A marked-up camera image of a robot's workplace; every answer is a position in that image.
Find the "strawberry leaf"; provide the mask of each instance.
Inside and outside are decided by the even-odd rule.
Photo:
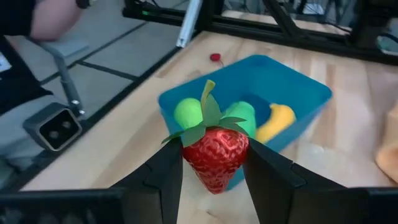
[[[218,126],[222,127],[222,128],[234,130],[234,131],[237,131],[237,132],[240,132],[242,134],[249,136],[249,134],[236,123],[225,123],[225,124],[219,124]]]
[[[203,124],[206,127],[216,126],[222,117],[223,114],[220,111],[217,101],[213,95],[208,95],[203,110]]]
[[[206,126],[203,124],[203,122],[192,128],[186,129],[181,138],[183,147],[195,144],[197,141],[204,137],[205,133]]]
[[[243,121],[246,121],[246,120],[243,118],[237,118],[237,117],[226,117],[226,118],[223,118],[220,120],[219,125],[228,124],[228,123],[238,123],[238,122],[243,122]]]
[[[205,109],[207,96],[214,89],[214,86],[216,86],[216,84],[213,81],[211,81],[211,80],[206,81],[205,88],[203,89],[203,92],[201,93],[201,98],[200,98],[200,107],[201,107],[202,114],[203,114],[203,110]]]
[[[181,135],[182,133],[184,133],[184,131],[177,131],[176,133],[171,134],[169,137],[165,138],[165,139],[162,141],[162,144],[165,143],[165,142],[167,142],[167,141],[169,141],[169,140],[171,140],[171,139],[173,139],[173,138],[180,137],[180,135]]]

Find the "wooden tabletop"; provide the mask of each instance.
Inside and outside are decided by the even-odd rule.
[[[275,23],[273,18],[229,11],[229,17]],[[297,21],[306,29],[340,32]],[[157,97],[183,82],[252,54],[271,58],[328,85],[334,97],[307,132],[282,154],[348,187],[386,186],[390,180],[374,163],[384,114],[398,96],[398,67],[202,32],[132,92],[85,136],[23,190],[108,188],[137,169],[168,135]],[[207,192],[184,163],[178,223],[258,223],[246,183],[221,195]]]

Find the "red object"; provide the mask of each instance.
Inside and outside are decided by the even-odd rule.
[[[246,160],[249,139],[230,129],[207,129],[195,144],[185,147],[183,157],[213,194],[220,194],[228,186],[236,170]]]
[[[219,53],[214,53],[210,55],[210,60],[212,62],[219,62],[221,60],[221,54]]]

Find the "plastic fruit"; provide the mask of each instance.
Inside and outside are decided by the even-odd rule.
[[[263,144],[271,140],[296,120],[294,112],[289,106],[272,103],[270,107],[271,116],[256,132],[256,140]]]
[[[201,123],[203,118],[200,101],[195,98],[180,101],[174,109],[174,119],[184,130]]]
[[[215,83],[208,80],[200,100],[203,121],[164,139],[181,136],[182,155],[213,194],[224,192],[236,170],[246,160],[249,149],[247,133],[237,123],[245,119],[223,118],[218,103],[210,94]]]
[[[237,118],[243,118],[246,121],[237,123],[241,128],[243,128],[250,138],[256,137],[256,117],[254,116],[254,108],[244,101],[239,101],[232,104],[226,110],[226,117],[232,116]]]

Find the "red strawberry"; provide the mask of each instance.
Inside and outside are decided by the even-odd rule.
[[[208,80],[201,96],[203,121],[164,139],[182,136],[183,157],[213,194],[222,193],[230,178],[246,159],[249,147],[247,133],[236,123],[242,118],[226,117],[210,94],[215,83]]]
[[[224,128],[210,128],[195,144],[185,147],[183,157],[213,194],[224,192],[235,171],[246,160],[249,139]]]

